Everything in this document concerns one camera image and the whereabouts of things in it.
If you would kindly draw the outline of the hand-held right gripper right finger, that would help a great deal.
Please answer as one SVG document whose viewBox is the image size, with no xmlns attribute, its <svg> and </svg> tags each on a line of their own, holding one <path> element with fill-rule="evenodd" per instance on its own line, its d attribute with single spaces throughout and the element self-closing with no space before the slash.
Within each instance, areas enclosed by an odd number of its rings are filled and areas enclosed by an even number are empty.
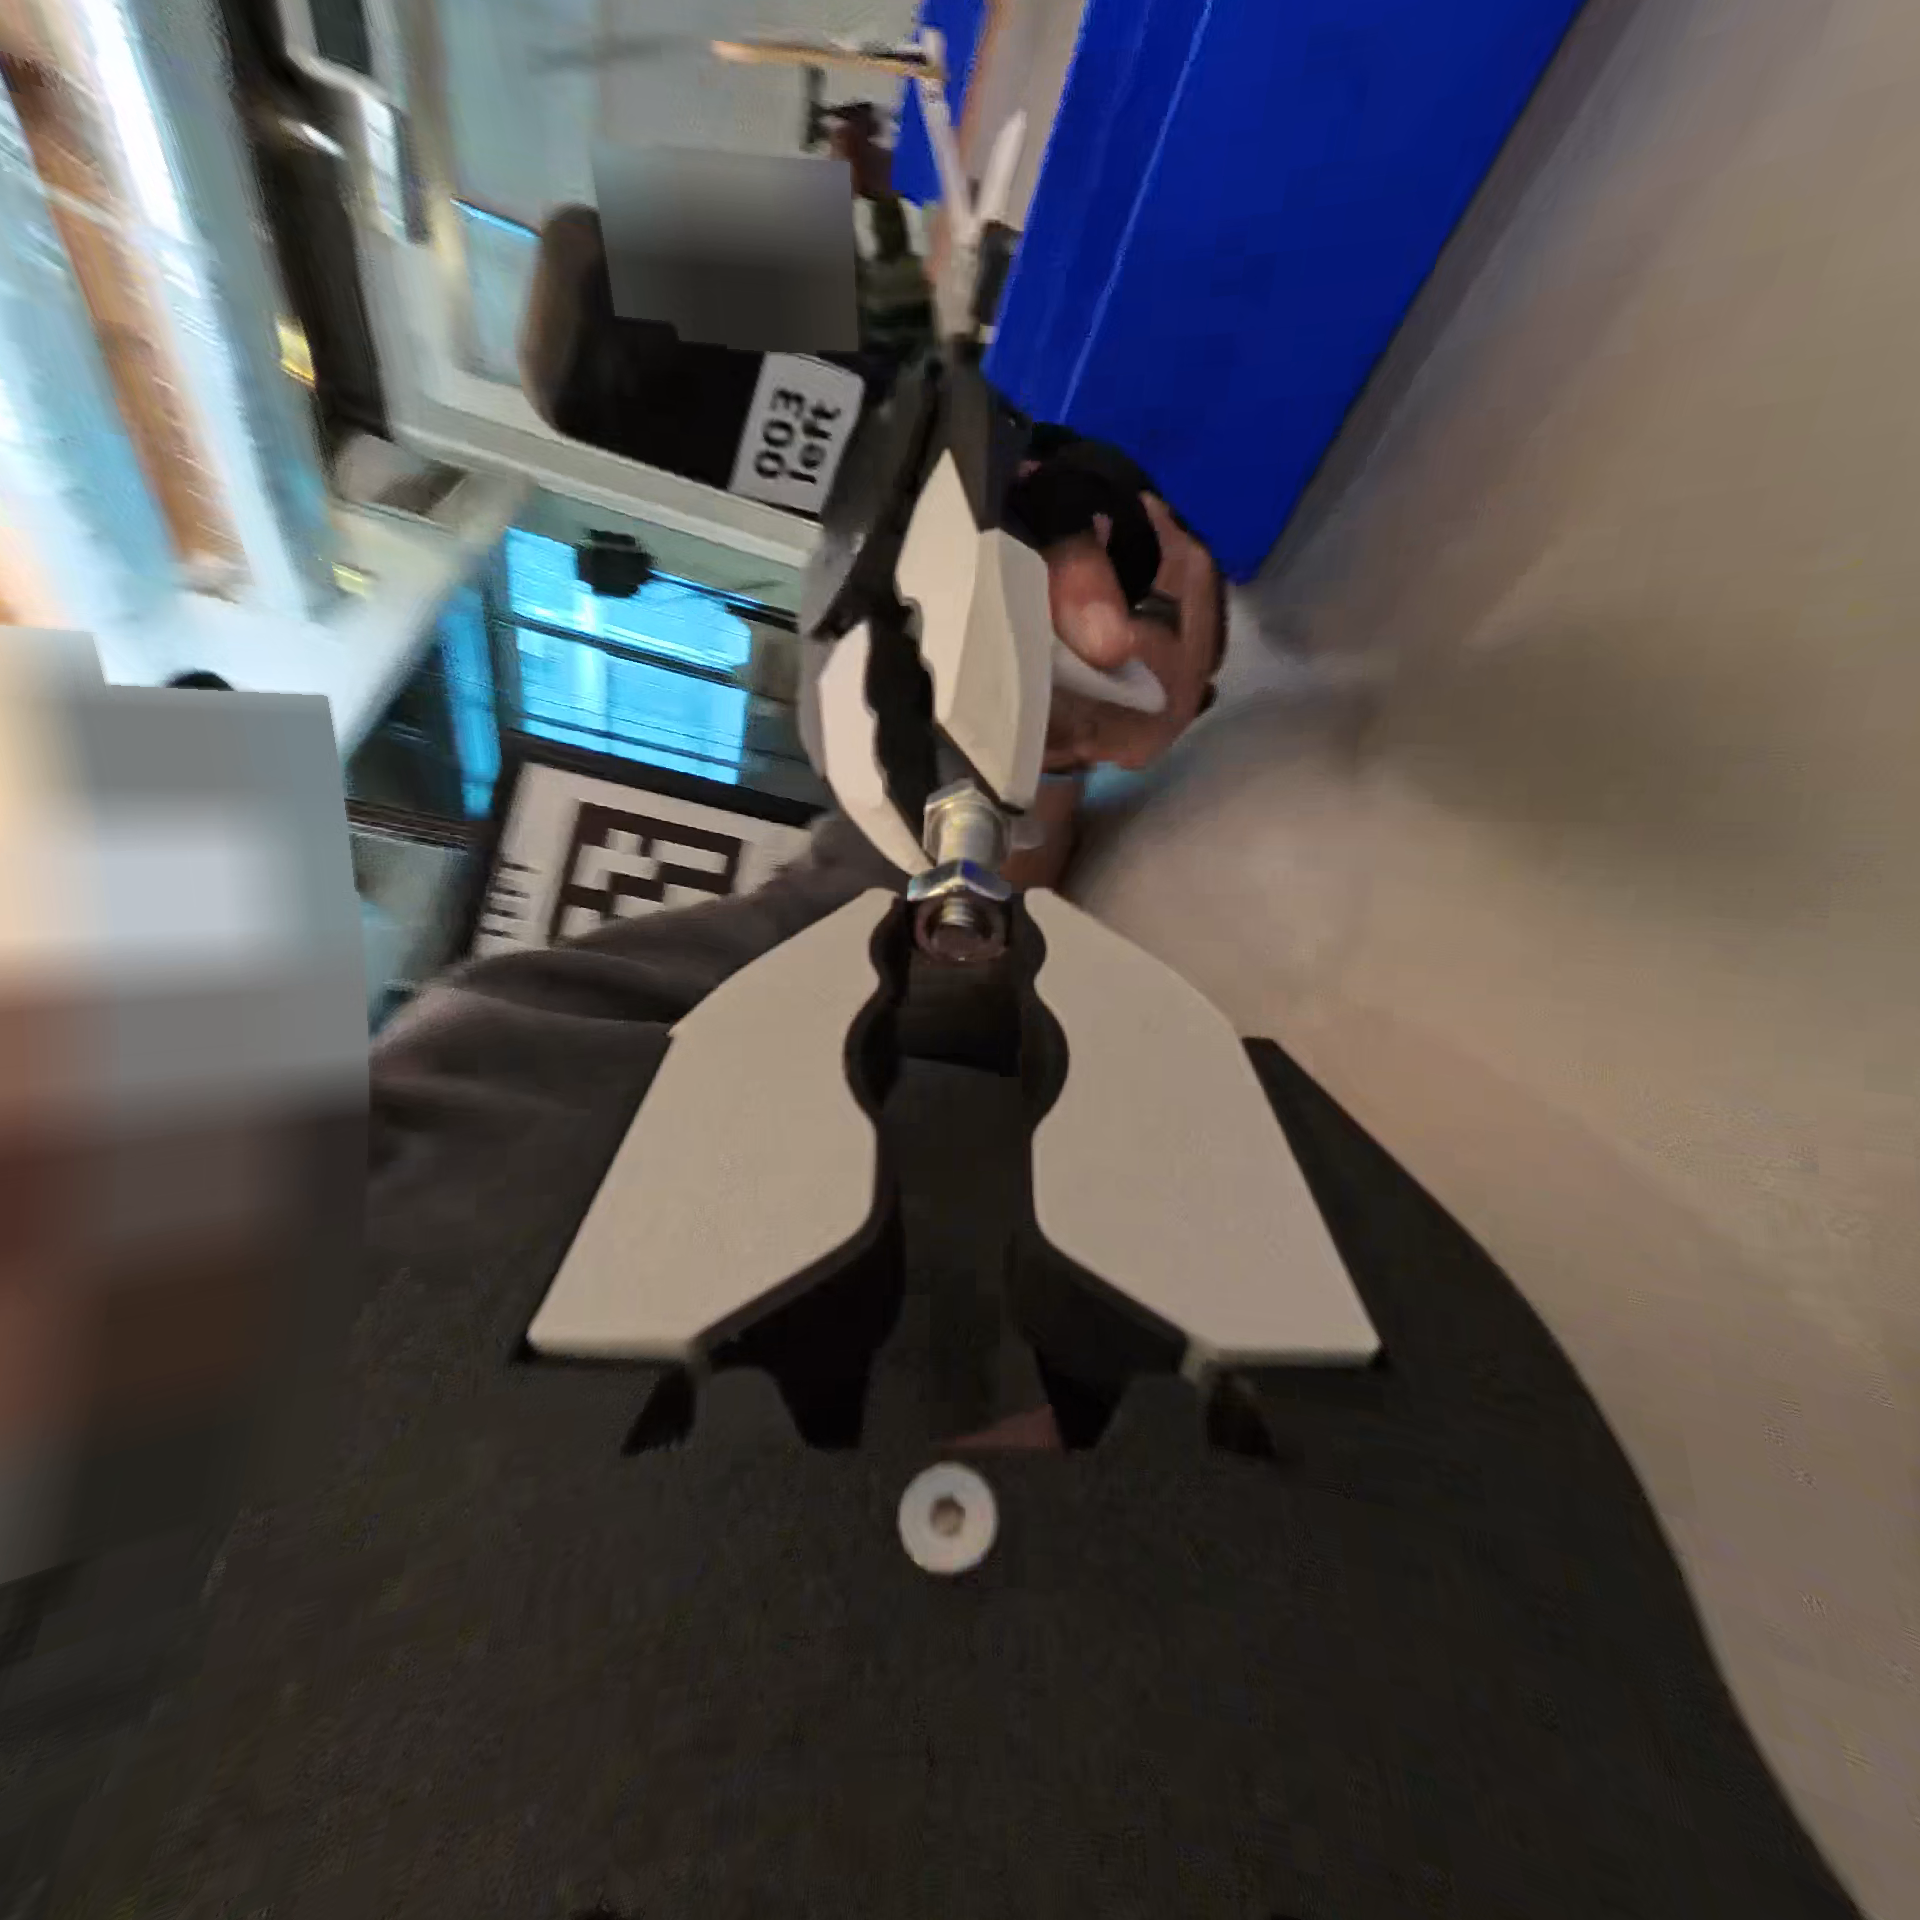
<svg viewBox="0 0 1920 1920">
<path fill-rule="evenodd" d="M 1377 1322 L 1213 1001 L 1052 891 L 1019 904 L 1011 977 L 1025 1202 L 1006 1302 L 1041 1365 L 1105 1397 L 1372 1368 Z"/>
</svg>

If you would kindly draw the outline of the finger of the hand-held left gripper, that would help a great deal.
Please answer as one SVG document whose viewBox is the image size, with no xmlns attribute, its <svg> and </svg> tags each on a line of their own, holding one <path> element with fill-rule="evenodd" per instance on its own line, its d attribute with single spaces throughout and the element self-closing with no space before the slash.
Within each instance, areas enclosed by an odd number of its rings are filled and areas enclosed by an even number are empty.
<svg viewBox="0 0 1920 1920">
<path fill-rule="evenodd" d="M 934 727 L 1003 810 L 1030 810 L 1052 705 L 1046 565 L 977 521 L 953 451 L 933 464 L 908 520 L 896 587 L 920 615 Z"/>
<path fill-rule="evenodd" d="M 942 784 L 933 681 L 908 623 L 876 615 L 824 655 L 814 760 L 840 813 L 901 875 L 930 869 L 925 810 Z"/>
</svg>

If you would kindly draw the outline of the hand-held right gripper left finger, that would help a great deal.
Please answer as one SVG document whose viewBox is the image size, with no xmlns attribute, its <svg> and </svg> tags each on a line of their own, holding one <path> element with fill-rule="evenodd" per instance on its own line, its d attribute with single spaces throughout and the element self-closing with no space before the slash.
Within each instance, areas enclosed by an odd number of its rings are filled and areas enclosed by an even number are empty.
<svg viewBox="0 0 1920 1920">
<path fill-rule="evenodd" d="M 905 1297 L 898 895 L 869 890 L 672 1027 L 526 1328 L 550 1363 L 763 1373 L 794 1421 L 861 1421 Z"/>
</svg>

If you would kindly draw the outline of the silver bolt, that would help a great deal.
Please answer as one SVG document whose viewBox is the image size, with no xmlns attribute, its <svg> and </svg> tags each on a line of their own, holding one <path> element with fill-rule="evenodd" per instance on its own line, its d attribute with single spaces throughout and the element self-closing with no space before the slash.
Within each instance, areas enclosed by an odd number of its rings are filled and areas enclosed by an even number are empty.
<svg viewBox="0 0 1920 1920">
<path fill-rule="evenodd" d="M 962 781 L 929 798 L 921 839 L 930 869 L 968 867 L 998 878 L 1013 849 L 1013 829 L 992 793 Z"/>
</svg>

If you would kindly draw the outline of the silver hex nut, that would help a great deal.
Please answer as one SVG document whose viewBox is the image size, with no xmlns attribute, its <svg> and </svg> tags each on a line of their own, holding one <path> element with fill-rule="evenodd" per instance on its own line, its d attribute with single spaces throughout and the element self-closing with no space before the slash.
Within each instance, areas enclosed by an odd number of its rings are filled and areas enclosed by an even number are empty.
<svg viewBox="0 0 1920 1920">
<path fill-rule="evenodd" d="M 1006 954 L 1017 891 L 973 859 L 946 859 L 905 887 L 915 946 L 949 967 L 990 965 Z"/>
</svg>

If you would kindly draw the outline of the blue plastic bin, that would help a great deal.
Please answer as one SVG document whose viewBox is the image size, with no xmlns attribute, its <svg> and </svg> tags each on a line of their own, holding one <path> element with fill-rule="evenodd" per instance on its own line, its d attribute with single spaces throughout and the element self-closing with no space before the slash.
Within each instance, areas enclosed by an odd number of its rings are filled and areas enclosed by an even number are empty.
<svg viewBox="0 0 1920 1920">
<path fill-rule="evenodd" d="M 1579 2 L 1093 2 L 987 379 L 1249 585 Z"/>
</svg>

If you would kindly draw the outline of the grey desk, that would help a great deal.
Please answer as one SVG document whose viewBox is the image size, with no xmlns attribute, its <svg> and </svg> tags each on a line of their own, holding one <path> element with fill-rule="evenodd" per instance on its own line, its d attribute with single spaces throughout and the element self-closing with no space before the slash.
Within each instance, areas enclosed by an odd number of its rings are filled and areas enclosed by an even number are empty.
<svg viewBox="0 0 1920 1920">
<path fill-rule="evenodd" d="M 1589 6 L 1073 896 L 1561 1337 L 1915 1917 L 1918 6 Z"/>
</svg>

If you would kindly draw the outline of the person's left hand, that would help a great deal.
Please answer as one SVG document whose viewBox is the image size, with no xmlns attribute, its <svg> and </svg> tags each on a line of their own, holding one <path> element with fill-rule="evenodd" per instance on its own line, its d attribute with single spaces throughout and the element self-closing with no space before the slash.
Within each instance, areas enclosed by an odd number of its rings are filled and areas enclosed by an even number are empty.
<svg viewBox="0 0 1920 1920">
<path fill-rule="evenodd" d="M 1228 647 L 1228 599 L 1212 554 L 1169 513 L 1141 495 L 1154 527 L 1160 573 L 1152 611 L 1132 611 L 1109 551 L 1114 528 L 1099 520 L 1046 551 L 1046 611 L 1057 640 L 1099 674 L 1141 666 L 1162 690 L 1162 709 L 1134 711 L 1061 689 L 1046 721 L 1042 771 L 1050 778 L 1114 767 L 1137 776 L 1160 761 L 1212 707 Z"/>
</svg>

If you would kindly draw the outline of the black white marker board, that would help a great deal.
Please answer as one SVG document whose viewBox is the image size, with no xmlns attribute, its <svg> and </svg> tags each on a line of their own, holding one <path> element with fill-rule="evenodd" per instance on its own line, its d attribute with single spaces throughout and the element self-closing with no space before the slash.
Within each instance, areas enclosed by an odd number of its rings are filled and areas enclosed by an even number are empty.
<svg viewBox="0 0 1920 1920">
<path fill-rule="evenodd" d="M 805 851 L 819 817 L 808 801 L 510 734 L 453 952 L 541 952 L 750 895 Z"/>
</svg>

